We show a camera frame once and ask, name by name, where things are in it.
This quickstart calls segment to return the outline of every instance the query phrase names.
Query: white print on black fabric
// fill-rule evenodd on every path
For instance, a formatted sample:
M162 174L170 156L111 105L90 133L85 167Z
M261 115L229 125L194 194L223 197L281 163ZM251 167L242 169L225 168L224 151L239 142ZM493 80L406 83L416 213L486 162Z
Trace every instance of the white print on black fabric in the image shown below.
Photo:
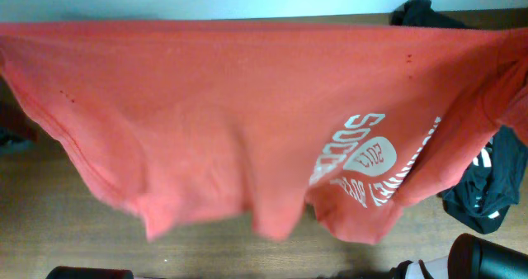
M385 137L374 137L367 140L356 150L356 147L369 134L370 127L379 124L385 114L368 114L363 117L361 122L357 122L361 115L352 116L346 123L346 130L339 130L332 137L333 142L328 143L323 148L323 153L318 157L313 174L310 177L309 184L314 185L324 175L333 171L337 166L343 164L343 170L356 171L368 177L377 177L388 172L395 164L398 158L394 146ZM372 197L376 206L382 206L396 192L403 179L414 164L414 161L422 152L423 146L431 138L441 118L437 117L433 127L429 130L428 136L422 141L422 147L418 148L407 165L387 181L369 183L369 195ZM339 185L343 190L355 200L360 202L363 207L367 207L365 185L363 182L352 178L341 177L333 179L330 184Z

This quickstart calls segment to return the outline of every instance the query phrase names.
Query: red fabric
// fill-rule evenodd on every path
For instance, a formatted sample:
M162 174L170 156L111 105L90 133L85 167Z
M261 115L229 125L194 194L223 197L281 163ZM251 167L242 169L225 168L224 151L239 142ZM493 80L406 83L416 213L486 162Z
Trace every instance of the red fabric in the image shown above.
M527 141L527 38L0 24L0 70L92 193L140 216L149 238L250 210L259 234L283 239L307 201L339 239L372 244L405 206L455 185L500 124Z

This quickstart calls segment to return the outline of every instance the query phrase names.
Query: dark cloth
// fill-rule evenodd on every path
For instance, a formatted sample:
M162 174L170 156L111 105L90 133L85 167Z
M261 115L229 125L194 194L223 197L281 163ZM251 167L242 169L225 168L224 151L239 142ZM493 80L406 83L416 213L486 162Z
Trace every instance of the dark cloth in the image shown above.
M391 25L468 28L433 11L430 0L404 3L402 11L393 13ZM480 234L494 232L510 205L519 203L519 186L527 160L528 148L513 130L503 126L469 165L459 184L441 193L445 211Z

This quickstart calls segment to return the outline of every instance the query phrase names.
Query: white oval print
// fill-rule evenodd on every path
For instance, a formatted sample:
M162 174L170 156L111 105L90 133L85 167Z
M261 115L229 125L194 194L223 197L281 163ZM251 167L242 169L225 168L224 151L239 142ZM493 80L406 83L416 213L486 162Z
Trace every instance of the white oval print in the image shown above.
M354 152L345 162L343 169L376 177L389 171L396 163L396 158L396 150L389 140L375 137Z

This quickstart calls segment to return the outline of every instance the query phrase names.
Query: wood surface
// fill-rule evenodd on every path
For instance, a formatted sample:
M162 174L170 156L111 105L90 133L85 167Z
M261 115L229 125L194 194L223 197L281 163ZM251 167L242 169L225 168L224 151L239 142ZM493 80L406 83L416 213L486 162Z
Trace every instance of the wood surface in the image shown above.
M481 28L528 26L526 10L451 15ZM388 18L287 20L386 24ZM0 86L0 101L13 103L5 84ZM510 209L498 232L484 238L528 253L527 211L525 181L521 204ZM140 221L97 201L60 145L46 134L40 133L33 150L0 158L0 278L6 279L44 279L58 265L124 268L136 275L166 278L310 278L442 257L464 232L475 234L447 215L440 199L431 197L406 210L375 246L336 240L310 213L283 243L255 236L249 215L177 228L148 243Z

